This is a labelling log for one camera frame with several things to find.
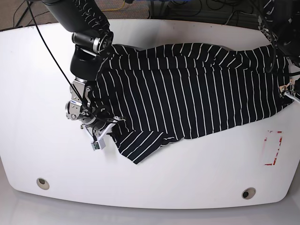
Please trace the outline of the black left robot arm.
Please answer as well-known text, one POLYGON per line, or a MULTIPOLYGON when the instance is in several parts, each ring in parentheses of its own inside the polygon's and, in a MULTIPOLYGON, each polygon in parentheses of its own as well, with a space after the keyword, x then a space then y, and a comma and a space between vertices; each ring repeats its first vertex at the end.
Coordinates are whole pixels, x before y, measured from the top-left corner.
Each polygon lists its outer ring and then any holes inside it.
POLYGON ((268 73, 277 55, 300 66, 300 2, 298 0, 260 0, 251 3, 258 13, 259 30, 273 47, 268 73))

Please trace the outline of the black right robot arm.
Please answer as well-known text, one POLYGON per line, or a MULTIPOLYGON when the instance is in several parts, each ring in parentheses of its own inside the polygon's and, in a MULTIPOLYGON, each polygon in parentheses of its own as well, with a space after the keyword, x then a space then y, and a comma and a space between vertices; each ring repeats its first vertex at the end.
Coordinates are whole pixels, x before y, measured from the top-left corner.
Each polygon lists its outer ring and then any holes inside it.
POLYGON ((117 123, 109 107, 93 96, 98 75, 113 56, 110 24, 93 0, 44 0, 42 3, 72 33, 75 45, 70 65, 75 79, 69 84, 72 99, 66 104, 66 116, 80 120, 96 142, 102 129, 117 123))

